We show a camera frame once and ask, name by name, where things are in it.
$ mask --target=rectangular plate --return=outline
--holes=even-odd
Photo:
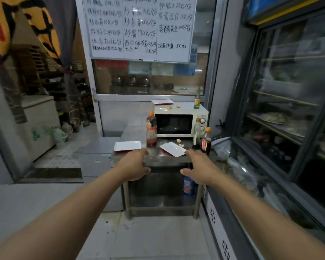
[[[185,148],[182,148],[181,146],[178,146],[173,142],[162,144],[160,145],[160,148],[162,148],[164,151],[167,151],[168,153],[170,153],[175,157],[183,156],[184,153],[186,152]]]
[[[142,148],[140,141],[121,141],[114,144],[115,151],[139,150]]]
[[[171,105],[174,102],[170,99],[162,99],[162,100],[152,100],[154,105]]]

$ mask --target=cartoon curtain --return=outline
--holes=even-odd
[[[21,105],[20,91],[3,65],[8,56],[19,9],[24,12],[34,33],[64,73],[70,122],[78,126],[87,119],[87,115],[71,70],[77,20],[75,0],[0,0],[0,83],[16,122],[25,123],[27,119]]]

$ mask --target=menu board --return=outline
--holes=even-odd
[[[97,59],[187,63],[196,0],[83,0]]]

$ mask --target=display refrigerator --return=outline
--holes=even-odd
[[[325,244],[325,0],[247,0],[242,22],[256,35],[220,136],[230,138],[214,146],[218,166]],[[233,257],[263,259],[224,198],[212,188],[203,198]]]

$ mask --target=white microwave oven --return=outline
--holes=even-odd
[[[201,119],[201,131],[204,131],[207,127],[208,110],[202,105],[200,105],[199,109],[194,109],[193,102],[156,105],[154,114],[157,118],[157,135],[160,138],[193,137],[196,118]]]

